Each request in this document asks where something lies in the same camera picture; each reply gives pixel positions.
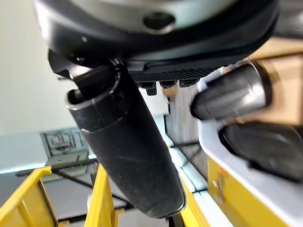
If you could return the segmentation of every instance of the yellow metal bar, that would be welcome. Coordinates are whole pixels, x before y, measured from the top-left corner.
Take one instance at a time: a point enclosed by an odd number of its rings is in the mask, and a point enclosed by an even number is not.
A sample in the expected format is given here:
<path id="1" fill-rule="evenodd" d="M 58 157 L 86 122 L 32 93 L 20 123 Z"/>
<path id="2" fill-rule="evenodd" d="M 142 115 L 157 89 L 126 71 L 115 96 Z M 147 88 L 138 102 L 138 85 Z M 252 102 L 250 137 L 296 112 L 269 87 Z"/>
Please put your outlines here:
<path id="1" fill-rule="evenodd" d="M 45 188 L 44 188 L 44 185 L 43 185 L 43 183 L 42 183 L 41 178 L 40 178 L 40 180 L 38 181 L 37 184 L 38 184 L 38 186 L 39 186 L 39 188 L 40 188 L 40 190 L 41 190 L 42 196 L 43 196 L 43 198 L 44 198 L 44 201 L 45 201 L 45 203 L 46 203 L 46 206 L 47 206 L 47 208 L 48 208 L 48 211 L 49 211 L 49 213 L 50 213 L 52 219 L 54 220 L 55 224 L 58 225 L 58 220 L 57 220 L 56 215 L 55 215 L 55 213 L 54 213 L 54 211 L 53 211 L 53 207 L 52 207 L 52 205 L 51 205 L 51 203 L 50 203 L 50 200 L 49 200 L 49 198 L 48 198 L 48 196 L 47 196 L 47 194 L 46 194 L 46 191 L 45 191 Z"/>
<path id="2" fill-rule="evenodd" d="M 206 217 L 201 212 L 193 194 L 183 183 L 186 193 L 187 204 L 185 209 L 181 212 L 184 224 L 186 227 L 210 227 Z"/>
<path id="3" fill-rule="evenodd" d="M 10 196 L 10 198 L 5 202 L 5 204 L 0 208 L 0 226 L 4 225 L 6 218 L 9 217 L 9 214 L 14 212 L 26 194 L 37 186 L 37 183 L 40 181 L 40 178 L 43 175 L 51 174 L 52 170 L 50 166 L 36 169 L 32 174 L 17 188 L 17 190 Z"/>
<path id="4" fill-rule="evenodd" d="M 32 217 L 29 215 L 28 210 L 23 201 L 19 204 L 18 210 L 29 227 L 36 227 L 35 222 L 33 221 Z"/>
<path id="5" fill-rule="evenodd" d="M 114 205 L 105 169 L 99 165 L 85 227 L 112 227 Z"/>
<path id="6" fill-rule="evenodd" d="M 68 227 L 70 225 L 69 221 L 60 222 L 58 227 Z"/>
<path id="7" fill-rule="evenodd" d="M 222 191 L 213 182 L 222 178 Z M 222 201 L 218 206 L 235 227 L 286 227 L 268 207 L 260 202 L 242 184 L 223 170 L 214 160 L 208 159 L 208 192 L 216 200 L 218 193 Z"/>
<path id="8" fill-rule="evenodd" d="M 113 227 L 118 227 L 119 215 L 124 213 L 124 209 L 115 210 Z"/>

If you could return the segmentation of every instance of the black cable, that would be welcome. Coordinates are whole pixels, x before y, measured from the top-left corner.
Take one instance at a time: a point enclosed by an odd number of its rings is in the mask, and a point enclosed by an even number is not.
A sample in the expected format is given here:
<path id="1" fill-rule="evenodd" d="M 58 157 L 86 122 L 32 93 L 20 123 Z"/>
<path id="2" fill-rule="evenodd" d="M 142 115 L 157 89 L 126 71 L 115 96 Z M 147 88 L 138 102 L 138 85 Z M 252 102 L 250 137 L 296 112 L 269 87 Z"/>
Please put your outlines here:
<path id="1" fill-rule="evenodd" d="M 170 146 L 169 148 L 182 148 L 182 147 L 189 147 L 189 146 L 194 146 L 194 145 L 200 145 L 199 141 L 178 143 L 178 144 Z"/>
<path id="2" fill-rule="evenodd" d="M 124 210 L 131 210 L 131 209 L 135 209 L 135 207 L 132 204 L 128 204 L 126 206 L 118 206 L 118 207 L 114 207 L 115 210 L 120 210 L 120 209 L 124 209 Z"/>
<path id="3" fill-rule="evenodd" d="M 88 187 L 88 188 L 93 189 L 93 185 L 91 185 L 91 184 L 89 184 L 89 183 L 87 183 L 87 182 L 85 182 L 85 181 L 79 180 L 79 179 L 76 178 L 76 177 L 69 176 L 69 175 L 67 175 L 67 174 L 65 174 L 65 173 L 60 172 L 59 170 L 52 170 L 52 172 L 53 172 L 54 174 L 57 174 L 58 176 L 61 176 L 61 177 L 63 177 L 63 178 L 66 178 L 66 179 L 68 179 L 68 180 L 71 180 L 71 181 L 73 181 L 73 182 L 75 182 L 75 183 L 79 183 L 79 184 L 81 184 L 81 185 L 83 185 L 83 186 L 86 186 L 86 187 Z M 126 203 L 126 207 L 128 207 L 128 209 L 134 207 L 129 201 L 127 201 L 126 199 L 121 198 L 120 196 L 117 196 L 117 195 L 115 195 L 115 194 L 112 194 L 112 197 L 115 198 L 115 199 L 117 199 L 117 200 L 121 200 L 121 201 L 125 202 L 125 203 Z"/>
<path id="4" fill-rule="evenodd" d="M 77 215 L 77 216 L 72 216 L 69 218 L 62 218 L 59 219 L 58 222 L 64 222 L 64 221 L 69 221 L 69 223 L 75 223 L 79 221 L 84 221 L 86 219 L 87 214 L 82 214 L 82 215 Z"/>
<path id="5" fill-rule="evenodd" d="M 200 153 L 200 151 L 202 150 L 201 147 L 198 148 L 198 150 L 188 159 L 186 159 L 185 163 L 181 166 L 181 169 L 187 164 L 187 163 L 191 163 L 193 161 L 193 159 Z"/>
<path id="6" fill-rule="evenodd" d="M 194 191 L 194 192 L 192 192 L 192 193 L 194 194 L 194 193 L 199 193 L 199 192 L 205 192 L 205 191 L 207 191 L 207 189 L 208 189 L 208 188 L 196 190 L 196 191 Z"/>
<path id="7" fill-rule="evenodd" d="M 69 168 L 69 167 L 77 167 L 77 166 L 87 166 L 90 164 L 93 164 L 95 162 L 97 162 L 98 160 L 96 158 L 92 158 L 89 160 L 85 160 L 85 161 L 80 161 L 74 164 L 59 164 L 59 165 L 53 165 L 52 166 L 52 171 L 54 170 L 59 170 L 59 169 L 65 169 L 65 168 Z M 18 172 L 15 172 L 15 176 L 17 177 L 21 177 L 21 176 L 27 176 L 30 175 L 35 169 L 27 169 L 27 170 L 21 170 Z"/>
<path id="8" fill-rule="evenodd" d="M 69 180 L 71 180 L 71 181 L 74 181 L 74 182 L 79 183 L 79 184 L 81 184 L 81 185 L 83 185 L 83 186 L 86 186 L 86 187 L 88 187 L 88 188 L 93 189 L 93 185 L 91 185 L 91 184 L 89 184 L 89 183 L 87 183 L 87 182 L 85 182 L 85 181 L 79 180 L 79 179 L 77 179 L 76 177 L 69 176 L 69 175 L 67 175 L 67 174 L 65 174 L 65 173 L 60 172 L 59 170 L 56 170 L 56 169 L 55 169 L 55 170 L 52 170 L 52 172 L 53 172 L 54 174 L 58 175 L 58 176 L 61 176 L 61 177 L 63 177 L 63 178 L 69 179 Z"/>

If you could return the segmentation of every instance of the white plastic tray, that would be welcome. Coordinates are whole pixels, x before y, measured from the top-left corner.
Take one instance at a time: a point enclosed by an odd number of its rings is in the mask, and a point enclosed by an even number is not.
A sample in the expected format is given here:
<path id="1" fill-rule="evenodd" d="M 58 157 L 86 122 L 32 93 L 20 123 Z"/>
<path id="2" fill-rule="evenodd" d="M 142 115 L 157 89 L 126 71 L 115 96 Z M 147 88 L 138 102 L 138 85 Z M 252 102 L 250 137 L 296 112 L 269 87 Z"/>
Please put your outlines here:
<path id="1" fill-rule="evenodd" d="M 222 75 L 216 70 L 198 83 L 198 90 L 206 88 L 206 82 Z M 218 131 L 223 122 L 198 121 L 198 135 L 204 152 L 217 164 L 247 188 L 287 225 L 303 227 L 303 184 L 248 168 L 247 162 L 231 154 L 221 143 Z"/>

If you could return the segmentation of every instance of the yellow railing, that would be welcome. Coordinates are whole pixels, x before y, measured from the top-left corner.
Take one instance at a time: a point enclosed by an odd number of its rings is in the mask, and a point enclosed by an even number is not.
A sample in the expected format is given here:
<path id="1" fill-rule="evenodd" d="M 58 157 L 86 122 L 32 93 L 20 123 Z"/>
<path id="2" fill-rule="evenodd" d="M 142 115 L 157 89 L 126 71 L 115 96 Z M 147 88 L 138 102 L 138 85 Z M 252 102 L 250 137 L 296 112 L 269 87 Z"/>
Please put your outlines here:
<path id="1" fill-rule="evenodd" d="M 36 169 L 0 208 L 0 227 L 63 227 L 58 223 L 41 178 L 51 167 Z M 209 227 L 193 194 L 185 187 L 186 208 L 181 212 L 186 227 Z M 118 215 L 105 169 L 99 165 L 85 227 L 117 227 Z"/>

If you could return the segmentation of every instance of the white wall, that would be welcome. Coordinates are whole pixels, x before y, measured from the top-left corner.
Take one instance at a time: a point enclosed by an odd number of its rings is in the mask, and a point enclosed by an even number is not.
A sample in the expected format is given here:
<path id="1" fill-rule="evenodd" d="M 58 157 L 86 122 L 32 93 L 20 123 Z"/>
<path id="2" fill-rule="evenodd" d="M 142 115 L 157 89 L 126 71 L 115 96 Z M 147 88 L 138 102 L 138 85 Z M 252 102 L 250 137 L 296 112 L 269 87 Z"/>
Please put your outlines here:
<path id="1" fill-rule="evenodd" d="M 0 135 L 75 125 L 64 104 L 75 85 L 51 71 L 32 1 L 0 0 Z M 162 94 L 142 94 L 152 114 L 168 113 Z"/>
<path id="2" fill-rule="evenodd" d="M 47 162 L 46 152 L 37 132 L 0 136 L 0 154 L 0 174 L 42 167 Z"/>

